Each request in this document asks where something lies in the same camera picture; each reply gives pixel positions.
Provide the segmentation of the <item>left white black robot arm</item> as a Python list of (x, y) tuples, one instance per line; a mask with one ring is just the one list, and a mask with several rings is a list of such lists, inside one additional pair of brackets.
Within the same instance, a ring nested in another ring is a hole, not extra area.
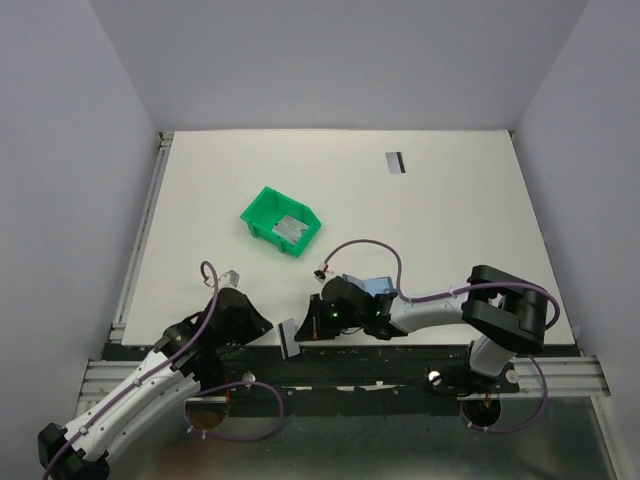
[(38, 454), (50, 479), (105, 479), (127, 447), (196, 394), (228, 392), (222, 355), (247, 345), (273, 325), (233, 287), (205, 309), (168, 327), (135, 370), (98, 404), (38, 435)]

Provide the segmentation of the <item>green plastic bin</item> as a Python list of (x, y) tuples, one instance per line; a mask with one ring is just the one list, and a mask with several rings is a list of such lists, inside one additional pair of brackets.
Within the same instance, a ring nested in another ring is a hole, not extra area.
[(322, 223), (310, 207), (265, 186), (240, 215), (250, 234), (300, 257)]

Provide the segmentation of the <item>blue card holder wallet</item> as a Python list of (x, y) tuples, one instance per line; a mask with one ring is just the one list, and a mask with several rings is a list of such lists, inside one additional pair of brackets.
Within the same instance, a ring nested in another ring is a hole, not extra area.
[(356, 285), (371, 296), (383, 295), (396, 291), (393, 280), (389, 276), (360, 279), (352, 275), (343, 274), (342, 278), (345, 281)]

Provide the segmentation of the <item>silver card with black stripe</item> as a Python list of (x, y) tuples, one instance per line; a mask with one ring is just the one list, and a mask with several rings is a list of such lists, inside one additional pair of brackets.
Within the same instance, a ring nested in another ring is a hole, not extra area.
[(300, 346), (295, 340), (296, 325), (292, 318), (277, 325), (281, 356), (284, 360), (300, 354)]

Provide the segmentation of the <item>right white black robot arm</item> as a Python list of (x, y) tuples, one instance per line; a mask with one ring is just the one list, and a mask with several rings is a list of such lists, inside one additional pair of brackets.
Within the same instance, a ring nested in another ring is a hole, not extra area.
[(403, 299), (388, 277), (315, 275), (322, 289), (311, 295), (296, 341), (332, 340), (350, 329), (391, 340), (427, 328), (466, 324), (479, 338), (468, 347), (465, 362), (442, 370), (436, 383), (460, 395), (489, 391), (516, 355), (544, 348), (550, 301), (542, 288), (487, 265), (474, 267), (460, 290), (421, 302)]

